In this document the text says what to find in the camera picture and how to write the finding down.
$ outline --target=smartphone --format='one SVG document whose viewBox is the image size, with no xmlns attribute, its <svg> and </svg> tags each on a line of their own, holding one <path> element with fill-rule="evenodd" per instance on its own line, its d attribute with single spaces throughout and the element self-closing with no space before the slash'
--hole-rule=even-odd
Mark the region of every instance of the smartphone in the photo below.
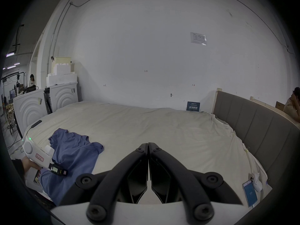
<svg viewBox="0 0 300 225">
<path fill-rule="evenodd" d="M 251 207 L 253 204 L 257 202 L 257 196 L 253 187 L 251 180 L 245 182 L 243 184 L 243 189 L 246 194 L 248 206 Z"/>
</svg>

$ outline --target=cardboard box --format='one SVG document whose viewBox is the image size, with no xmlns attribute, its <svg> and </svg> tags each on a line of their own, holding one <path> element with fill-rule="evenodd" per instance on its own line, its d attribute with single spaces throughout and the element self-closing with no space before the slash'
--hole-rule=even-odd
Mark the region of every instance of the cardboard box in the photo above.
<svg viewBox="0 0 300 225">
<path fill-rule="evenodd" d="M 280 102 L 276 102 L 276 105 L 275 107 L 281 111 L 283 111 L 283 108 L 284 108 L 284 104 L 283 103 L 280 103 Z"/>
</svg>

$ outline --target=concrete floor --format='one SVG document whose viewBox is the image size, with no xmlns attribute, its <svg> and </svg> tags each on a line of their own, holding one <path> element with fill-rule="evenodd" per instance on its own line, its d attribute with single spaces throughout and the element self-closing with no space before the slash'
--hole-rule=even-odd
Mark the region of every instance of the concrete floor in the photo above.
<svg viewBox="0 0 300 225">
<path fill-rule="evenodd" d="M 7 129 L 8 121 L 5 114 L 1 116 L 1 128 L 2 128 L 2 133 L 3 133 L 6 147 L 7 148 L 10 147 L 7 151 L 11 156 L 11 159 L 16 159 L 16 158 L 22 159 L 25 156 L 25 154 L 23 152 L 23 149 L 21 149 L 22 148 L 21 137 L 18 133 L 16 126 L 14 126 L 13 129 L 10 130 L 12 134 L 10 133 L 9 129 Z"/>
</svg>

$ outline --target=gray upholstered headboard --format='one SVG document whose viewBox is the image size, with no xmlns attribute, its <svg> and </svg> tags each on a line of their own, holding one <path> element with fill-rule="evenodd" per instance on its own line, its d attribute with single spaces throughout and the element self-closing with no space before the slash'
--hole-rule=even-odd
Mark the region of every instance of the gray upholstered headboard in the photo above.
<svg viewBox="0 0 300 225">
<path fill-rule="evenodd" d="M 259 160 L 273 188 L 298 153 L 300 129 L 287 118 L 253 101 L 218 92 L 213 112 L 226 121 Z"/>
</svg>

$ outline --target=washing machine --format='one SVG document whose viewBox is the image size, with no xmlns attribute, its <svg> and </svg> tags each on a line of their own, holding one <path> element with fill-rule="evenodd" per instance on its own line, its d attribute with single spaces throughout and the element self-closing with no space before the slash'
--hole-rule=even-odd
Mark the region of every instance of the washing machine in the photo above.
<svg viewBox="0 0 300 225">
<path fill-rule="evenodd" d="M 45 88 L 46 106 L 48 113 L 78 102 L 77 82 L 70 82 Z"/>
<path fill-rule="evenodd" d="M 15 97 L 13 99 L 13 109 L 20 133 L 24 136 L 24 132 L 30 124 L 48 114 L 44 89 L 38 89 Z"/>
</svg>

